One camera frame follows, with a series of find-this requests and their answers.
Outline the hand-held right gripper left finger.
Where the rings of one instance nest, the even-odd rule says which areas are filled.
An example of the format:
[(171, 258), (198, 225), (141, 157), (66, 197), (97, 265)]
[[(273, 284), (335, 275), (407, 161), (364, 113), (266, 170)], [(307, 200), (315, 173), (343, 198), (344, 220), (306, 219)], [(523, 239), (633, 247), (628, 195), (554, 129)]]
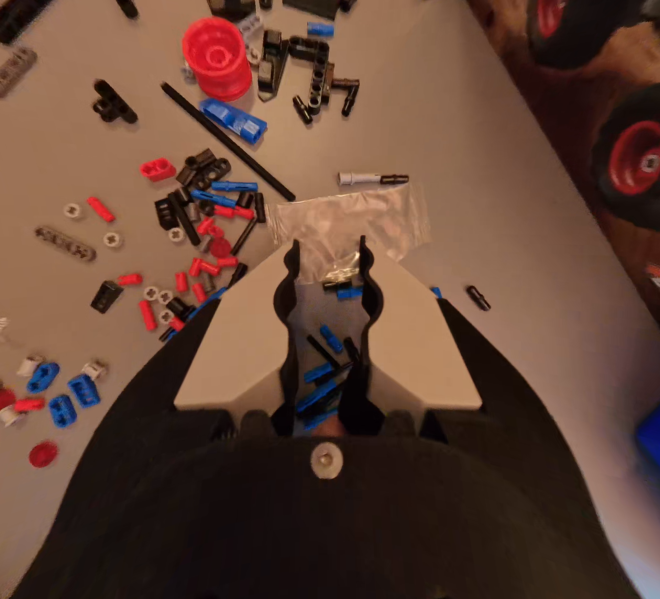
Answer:
[(298, 240), (228, 288), (174, 398), (179, 411), (225, 410), (235, 424), (263, 411), (292, 435), (300, 385), (291, 323), (300, 272)]

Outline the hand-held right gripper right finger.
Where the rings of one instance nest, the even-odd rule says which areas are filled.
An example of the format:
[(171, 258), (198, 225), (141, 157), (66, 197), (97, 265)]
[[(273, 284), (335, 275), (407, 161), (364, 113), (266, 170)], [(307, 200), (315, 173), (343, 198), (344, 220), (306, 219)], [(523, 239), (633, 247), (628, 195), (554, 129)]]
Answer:
[(376, 435), (394, 412), (417, 433), (429, 412), (477, 413), (483, 399), (429, 287), (365, 235), (359, 275), (367, 323), (339, 403), (346, 431)]

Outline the cluster of blue black pins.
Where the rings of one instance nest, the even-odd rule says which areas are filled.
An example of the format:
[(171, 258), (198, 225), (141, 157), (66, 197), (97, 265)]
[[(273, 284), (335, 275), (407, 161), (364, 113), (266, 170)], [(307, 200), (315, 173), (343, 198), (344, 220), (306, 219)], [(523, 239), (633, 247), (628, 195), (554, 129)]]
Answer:
[(309, 435), (329, 424), (350, 372), (360, 355), (360, 330), (366, 323), (362, 280), (357, 274), (297, 284), (293, 323), (298, 354), (294, 433)]

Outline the clear plastic bag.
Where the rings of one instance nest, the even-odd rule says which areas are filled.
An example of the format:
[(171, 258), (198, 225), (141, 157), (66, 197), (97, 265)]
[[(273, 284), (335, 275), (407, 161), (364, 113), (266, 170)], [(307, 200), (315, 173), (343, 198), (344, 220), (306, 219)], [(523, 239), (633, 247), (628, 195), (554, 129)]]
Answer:
[(394, 261), (431, 242), (425, 194), (414, 184), (269, 204), (265, 211), (276, 247), (299, 242), (301, 284), (357, 275), (362, 236)]

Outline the black small connector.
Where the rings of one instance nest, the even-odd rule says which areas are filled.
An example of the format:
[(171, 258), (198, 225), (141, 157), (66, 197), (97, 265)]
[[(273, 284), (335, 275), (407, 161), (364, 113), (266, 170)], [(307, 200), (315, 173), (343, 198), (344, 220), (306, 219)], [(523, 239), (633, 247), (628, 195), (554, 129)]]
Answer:
[(90, 307), (99, 314), (106, 314), (122, 296), (124, 290), (118, 280), (105, 280), (90, 302)]

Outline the pile of small pins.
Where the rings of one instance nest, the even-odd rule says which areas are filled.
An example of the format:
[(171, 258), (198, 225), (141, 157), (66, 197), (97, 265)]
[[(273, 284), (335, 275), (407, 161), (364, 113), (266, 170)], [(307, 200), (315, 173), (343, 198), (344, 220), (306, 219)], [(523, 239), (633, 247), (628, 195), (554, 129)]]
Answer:
[(195, 252), (189, 268), (175, 273), (174, 290), (144, 289), (144, 323), (151, 330), (158, 319), (166, 327), (161, 342), (248, 271), (238, 255), (252, 231), (267, 222), (265, 200), (257, 183), (227, 180), (231, 169), (228, 159), (206, 148), (188, 156), (175, 177), (161, 181), (177, 185), (154, 202), (158, 224), (172, 243), (189, 241)]

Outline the blue short connector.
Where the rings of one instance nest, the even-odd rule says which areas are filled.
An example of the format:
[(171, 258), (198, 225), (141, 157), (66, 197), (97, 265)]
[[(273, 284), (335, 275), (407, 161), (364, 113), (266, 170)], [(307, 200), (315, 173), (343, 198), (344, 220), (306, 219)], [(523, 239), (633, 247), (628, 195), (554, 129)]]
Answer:
[(73, 377), (67, 382), (67, 387), (81, 408), (90, 408), (101, 402), (96, 383), (87, 373)]
[(38, 365), (27, 382), (27, 393), (29, 395), (38, 395), (45, 392), (60, 373), (60, 369), (60, 365), (56, 362)]
[(58, 429), (65, 429), (77, 421), (77, 412), (69, 395), (58, 395), (47, 404), (49, 414)]

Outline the grey black long pin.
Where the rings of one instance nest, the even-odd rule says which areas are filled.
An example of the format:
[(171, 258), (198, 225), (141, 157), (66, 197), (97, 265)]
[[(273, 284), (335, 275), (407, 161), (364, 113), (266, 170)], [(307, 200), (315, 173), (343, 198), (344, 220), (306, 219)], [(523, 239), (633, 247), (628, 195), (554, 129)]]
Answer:
[(340, 187), (360, 185), (378, 185), (383, 187), (406, 185), (410, 177), (406, 174), (365, 174), (354, 172), (339, 172), (337, 184)]

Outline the red short beam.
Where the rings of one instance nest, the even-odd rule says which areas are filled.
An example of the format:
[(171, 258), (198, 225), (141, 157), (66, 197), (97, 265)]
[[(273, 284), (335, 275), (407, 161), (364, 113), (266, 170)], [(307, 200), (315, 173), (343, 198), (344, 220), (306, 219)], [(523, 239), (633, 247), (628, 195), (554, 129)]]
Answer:
[(157, 158), (144, 162), (139, 166), (139, 172), (150, 182), (161, 182), (177, 175), (176, 167), (166, 158)]

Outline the grey thin beam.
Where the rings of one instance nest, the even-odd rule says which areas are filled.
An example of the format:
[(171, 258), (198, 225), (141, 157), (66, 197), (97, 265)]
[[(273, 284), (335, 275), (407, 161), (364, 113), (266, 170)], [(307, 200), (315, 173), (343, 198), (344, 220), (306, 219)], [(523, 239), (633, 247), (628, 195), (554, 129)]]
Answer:
[(97, 258), (95, 248), (48, 225), (37, 225), (34, 228), (34, 235), (37, 239), (82, 262), (91, 263)]

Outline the long black axle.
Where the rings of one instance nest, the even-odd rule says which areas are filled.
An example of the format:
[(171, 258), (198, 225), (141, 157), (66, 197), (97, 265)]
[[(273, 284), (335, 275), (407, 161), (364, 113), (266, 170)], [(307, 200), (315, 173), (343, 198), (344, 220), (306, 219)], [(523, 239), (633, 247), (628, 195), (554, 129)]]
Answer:
[(285, 185), (277, 180), (264, 166), (261, 166), (251, 155), (249, 155), (241, 146), (233, 141), (227, 133), (222, 131), (220, 127), (215, 125), (211, 120), (202, 114), (201, 111), (196, 109), (194, 105), (183, 97), (177, 90), (170, 86), (167, 82), (161, 82), (161, 90), (170, 100), (172, 100), (182, 111), (184, 111), (190, 118), (195, 120), (199, 125), (208, 131), (221, 145), (228, 149), (235, 155), (246, 167), (248, 167), (254, 174), (260, 177), (264, 182), (274, 189), (281, 197), (287, 202), (294, 202), (296, 200), (295, 194), (285, 187)]

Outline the blue curved panel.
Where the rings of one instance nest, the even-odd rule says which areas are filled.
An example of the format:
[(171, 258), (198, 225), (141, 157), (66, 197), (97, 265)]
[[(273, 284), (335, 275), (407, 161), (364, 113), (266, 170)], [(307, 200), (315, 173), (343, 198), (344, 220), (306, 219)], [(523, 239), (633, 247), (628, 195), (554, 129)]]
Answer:
[(213, 123), (251, 145), (256, 145), (268, 129), (264, 120), (214, 98), (201, 100), (198, 108)]

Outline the black tee connector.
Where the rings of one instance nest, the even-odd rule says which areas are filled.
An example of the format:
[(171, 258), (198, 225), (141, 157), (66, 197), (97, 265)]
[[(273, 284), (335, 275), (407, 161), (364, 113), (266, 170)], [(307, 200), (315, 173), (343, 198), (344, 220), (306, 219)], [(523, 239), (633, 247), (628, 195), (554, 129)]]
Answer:
[(135, 125), (138, 123), (136, 112), (126, 101), (103, 79), (94, 82), (97, 99), (92, 104), (92, 110), (104, 123), (114, 123), (118, 120)]

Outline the red wheel rim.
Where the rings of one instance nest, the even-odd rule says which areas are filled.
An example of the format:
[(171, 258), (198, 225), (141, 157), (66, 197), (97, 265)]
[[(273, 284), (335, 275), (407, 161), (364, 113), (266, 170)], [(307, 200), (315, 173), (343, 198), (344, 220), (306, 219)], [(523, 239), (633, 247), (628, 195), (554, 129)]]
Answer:
[(233, 102), (251, 89), (252, 67), (243, 35), (233, 23), (201, 18), (187, 28), (181, 44), (186, 63), (209, 97)]

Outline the toy truck set box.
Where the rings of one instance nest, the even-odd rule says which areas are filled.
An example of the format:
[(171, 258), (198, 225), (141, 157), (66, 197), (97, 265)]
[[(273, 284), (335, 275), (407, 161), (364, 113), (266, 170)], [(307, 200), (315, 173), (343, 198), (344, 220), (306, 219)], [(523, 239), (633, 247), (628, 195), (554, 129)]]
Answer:
[(659, 320), (659, 0), (467, 0)]

